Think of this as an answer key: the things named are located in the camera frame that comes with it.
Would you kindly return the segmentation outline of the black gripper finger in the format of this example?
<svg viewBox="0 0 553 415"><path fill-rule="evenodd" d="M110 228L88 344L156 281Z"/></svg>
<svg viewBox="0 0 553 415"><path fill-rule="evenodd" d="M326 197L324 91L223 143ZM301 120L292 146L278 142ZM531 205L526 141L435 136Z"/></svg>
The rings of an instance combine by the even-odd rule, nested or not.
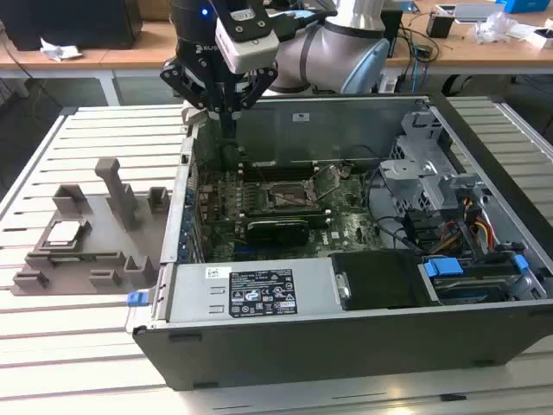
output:
<svg viewBox="0 0 553 415"><path fill-rule="evenodd" d="M228 80L228 137L236 138L237 120L242 111L252 108L278 76L276 67L262 67Z"/></svg>
<svg viewBox="0 0 553 415"><path fill-rule="evenodd" d="M168 60L160 77L196 109L207 110L212 119L219 121L221 137L229 138L229 113L225 109L222 85L209 60L187 65L179 60Z"/></svg>

